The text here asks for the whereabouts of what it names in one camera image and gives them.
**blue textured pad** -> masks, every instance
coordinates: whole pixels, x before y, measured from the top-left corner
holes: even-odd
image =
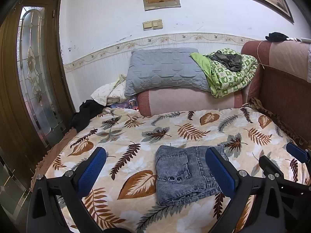
[[[106,151],[104,148],[101,148],[78,181],[77,195],[80,199],[86,197],[90,193],[97,177],[99,176],[106,162],[106,159]]]
[[[205,161],[223,194],[232,199],[235,195],[235,186],[231,175],[224,168],[212,150],[206,150]]]
[[[306,151],[300,149],[299,147],[295,146],[292,143],[288,143],[286,145],[287,152],[295,157],[300,163],[308,163],[309,162],[309,155]]]

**gray pillow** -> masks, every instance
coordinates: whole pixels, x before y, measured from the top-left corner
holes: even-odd
[[[190,53],[195,48],[133,50],[124,94],[153,88],[195,88],[210,92],[206,76]]]

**beige switch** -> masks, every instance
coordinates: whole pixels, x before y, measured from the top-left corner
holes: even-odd
[[[152,21],[143,22],[142,26],[144,28],[144,31],[151,30],[152,29]]]
[[[163,29],[163,23],[162,20],[154,20],[152,21],[152,28],[154,30]]]

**floral wallpaper border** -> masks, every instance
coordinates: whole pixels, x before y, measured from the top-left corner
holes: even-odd
[[[80,68],[91,62],[131,51],[133,49],[140,49],[147,46],[158,46],[163,47],[163,45],[170,45],[174,43],[226,43],[232,45],[243,46],[247,41],[256,40],[247,37],[240,37],[229,34],[218,34],[218,33],[198,33],[198,32],[188,32],[188,33],[173,33],[173,34],[163,34],[152,37],[143,37],[135,40],[130,40],[127,42],[119,43],[106,47],[104,49],[98,50],[91,54],[88,54],[72,63],[65,64],[65,72],[70,72],[74,69]]]

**silver bolt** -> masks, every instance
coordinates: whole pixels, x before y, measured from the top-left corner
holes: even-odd
[[[41,173],[37,174],[37,177],[36,177],[37,180],[41,180],[42,178],[43,178],[43,174]]]
[[[239,171],[238,173],[239,173],[242,177],[247,176],[247,172],[244,171],[244,170],[241,170],[241,171]]]
[[[73,171],[72,170],[69,170],[67,172],[65,172],[65,176],[66,177],[71,177],[73,175]]]
[[[268,175],[268,178],[269,178],[270,180],[274,180],[274,175],[269,174],[269,175]]]

